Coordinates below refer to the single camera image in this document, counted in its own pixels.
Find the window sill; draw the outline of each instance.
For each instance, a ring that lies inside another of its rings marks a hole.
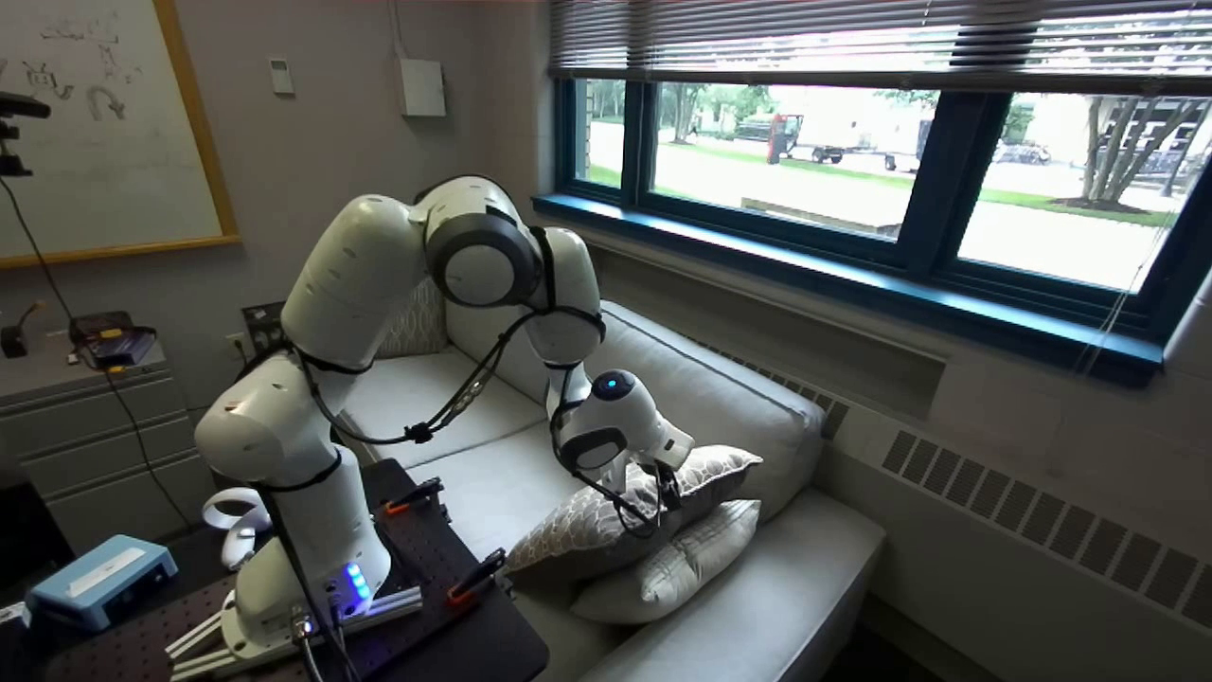
[[[876,305],[909,320],[923,320],[942,333],[963,333],[993,349],[1045,358],[1052,368],[1086,371],[1121,387],[1146,387],[1164,371],[1164,346],[1101,333],[1096,327],[1019,309],[1006,303],[810,256],[789,255],[764,242],[746,242],[733,233],[714,233],[693,222],[674,222],[646,212],[626,212],[606,202],[586,202],[571,192],[548,192],[535,202],[538,212],[586,218],[629,238],[693,255],[723,267],[757,274],[781,285],[794,285],[819,295]]]

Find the whiteboard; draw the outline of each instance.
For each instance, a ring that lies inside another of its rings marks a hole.
[[[169,0],[0,0],[0,89],[34,174],[6,179],[50,262],[233,242]],[[0,266],[34,251],[0,192]]]

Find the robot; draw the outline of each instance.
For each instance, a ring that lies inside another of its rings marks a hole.
[[[583,358],[606,327],[579,233],[528,227],[486,179],[444,181],[415,203],[356,198],[322,231],[283,299],[286,349],[228,387],[198,423],[203,463],[252,486],[280,535],[238,568],[223,610],[169,645],[174,678],[290,656],[298,622],[327,618],[319,625],[328,629],[375,607],[390,551],[375,535],[356,454],[328,434],[332,414],[424,275],[462,305],[528,309],[514,328],[528,328],[548,368],[547,415],[568,474],[615,496],[626,463],[669,482],[688,454],[693,439],[655,409],[637,373],[586,378]],[[217,631],[221,650],[191,659]]]

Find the window blind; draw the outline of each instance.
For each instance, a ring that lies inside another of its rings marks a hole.
[[[555,0],[552,72],[1212,89],[1212,0]]]

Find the grass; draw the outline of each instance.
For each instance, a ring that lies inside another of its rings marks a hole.
[[[741,146],[688,146],[693,154],[714,154],[732,164],[752,164],[764,165],[764,154],[741,152]],[[880,174],[880,171],[857,171],[857,165],[834,165],[834,164],[810,164],[810,157],[789,157],[784,164],[794,174],[819,174],[819,179],[857,179],[885,190],[914,190],[914,174]],[[586,181],[597,185],[621,185],[619,171],[592,165]],[[1045,192],[1019,192],[1019,190],[980,190],[980,203],[1016,203],[1016,207],[1033,207],[1033,212],[1060,212],[1060,216],[1086,216],[1086,218],[1113,218],[1113,222],[1135,222],[1135,227],[1174,227],[1174,212],[1142,212],[1142,207],[1083,207],[1065,198],[1045,198]]]

